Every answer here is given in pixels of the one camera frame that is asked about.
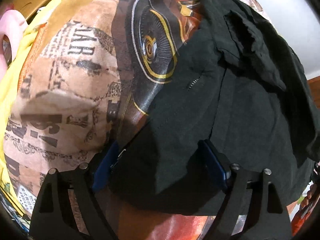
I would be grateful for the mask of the black zip hoodie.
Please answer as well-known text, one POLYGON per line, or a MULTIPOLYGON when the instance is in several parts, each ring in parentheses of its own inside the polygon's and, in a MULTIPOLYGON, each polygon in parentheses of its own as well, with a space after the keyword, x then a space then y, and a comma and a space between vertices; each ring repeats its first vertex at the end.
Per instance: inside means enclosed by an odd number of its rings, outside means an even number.
POLYGON ((214 215, 225 197, 202 147, 269 168, 284 205, 319 161, 319 110, 303 66, 268 20, 239 0, 200 0, 199 29, 178 51, 172 81, 153 99, 110 188, 143 209, 214 215))

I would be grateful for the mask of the newspaper print blanket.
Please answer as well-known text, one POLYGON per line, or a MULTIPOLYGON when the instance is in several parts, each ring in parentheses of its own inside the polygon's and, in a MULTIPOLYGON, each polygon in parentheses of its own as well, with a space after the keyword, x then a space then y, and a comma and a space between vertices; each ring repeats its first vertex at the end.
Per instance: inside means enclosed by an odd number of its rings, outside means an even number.
MULTIPOLYGON (((263 16, 256 0, 239 1, 263 16)), ((225 197, 214 215, 140 208, 113 192, 110 180, 99 192, 79 189, 78 166, 106 142, 118 142, 120 160, 123 143, 146 123, 153 99, 172 81, 179 49, 202 18, 200 0, 64 0, 55 8, 24 62, 4 135, 9 178, 25 211, 20 216, 2 200, 14 233, 24 239, 304 234, 317 216, 319 194, 293 215, 299 199, 282 203, 269 168, 240 165, 230 187, 220 187, 225 197)))

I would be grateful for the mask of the brown wooden door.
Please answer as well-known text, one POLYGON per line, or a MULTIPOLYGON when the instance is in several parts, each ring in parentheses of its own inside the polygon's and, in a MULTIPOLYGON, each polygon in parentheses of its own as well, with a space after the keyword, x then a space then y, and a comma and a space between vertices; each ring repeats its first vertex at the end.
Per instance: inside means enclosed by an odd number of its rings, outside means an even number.
POLYGON ((317 108, 320 109, 320 76, 308 80, 308 85, 311 90, 312 98, 317 108))

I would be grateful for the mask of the pink plush toy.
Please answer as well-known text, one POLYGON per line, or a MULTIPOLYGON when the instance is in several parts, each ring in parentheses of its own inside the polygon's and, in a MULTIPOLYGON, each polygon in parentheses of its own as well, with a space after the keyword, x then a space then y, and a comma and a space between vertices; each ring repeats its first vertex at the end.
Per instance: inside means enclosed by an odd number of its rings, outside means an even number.
POLYGON ((27 26, 24 16, 17 10, 7 10, 1 17, 1 79, 3 79, 8 69, 8 61, 3 49, 4 38, 7 37, 9 40, 11 60, 14 61, 27 26))

